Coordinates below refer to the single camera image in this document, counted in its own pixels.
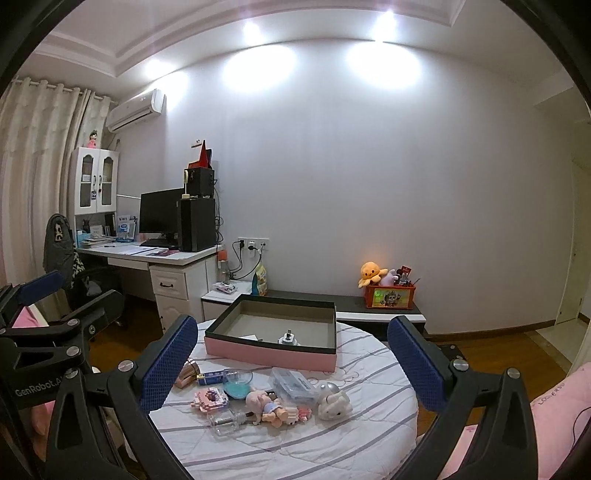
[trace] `black monitor screen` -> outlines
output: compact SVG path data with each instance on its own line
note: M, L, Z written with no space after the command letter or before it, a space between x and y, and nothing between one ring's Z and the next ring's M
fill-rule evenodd
M177 201L184 189L143 193L139 204L139 231L141 233L176 233Z

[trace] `textured blue pad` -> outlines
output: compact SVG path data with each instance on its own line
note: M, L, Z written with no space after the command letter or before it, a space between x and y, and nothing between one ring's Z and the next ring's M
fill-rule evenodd
M33 305L41 299L57 292L64 284L64 277L57 271L25 283L18 292L19 305Z
M443 379L400 320L390 321L388 344L423 406L442 413L447 403Z
M162 348L158 358L146 372L139 404L148 414L162 407L184 363L197 344L197 322L187 316L174 336Z

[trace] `pink box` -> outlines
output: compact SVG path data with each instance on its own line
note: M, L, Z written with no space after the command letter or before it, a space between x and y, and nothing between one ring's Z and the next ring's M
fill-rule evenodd
M278 343L288 329L299 345ZM205 348L250 364L334 372L335 304L241 295L205 331Z

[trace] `black box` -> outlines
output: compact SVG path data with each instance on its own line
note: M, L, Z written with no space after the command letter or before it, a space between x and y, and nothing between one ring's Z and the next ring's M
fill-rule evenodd
M214 171L211 168L188 168L187 172L187 193L191 197L213 197Z
M199 252L215 246L216 201L194 197L177 202L178 249Z

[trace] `round table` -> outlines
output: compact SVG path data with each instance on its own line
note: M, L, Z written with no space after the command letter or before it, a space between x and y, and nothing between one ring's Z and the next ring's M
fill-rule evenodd
M211 357L203 343L212 322L199 324L191 354L202 372L224 368L254 371L251 385L269 389L271 367ZM329 480L390 478L415 446L417 399L394 354L378 339L337 323L334 374L301 371L312 383L328 379L345 391L353 412L333 421L315 415L306 423L244 424L218 437L205 414L190 407L197 390L173 387L163 407L150 414L156 428L187 471L211 480Z

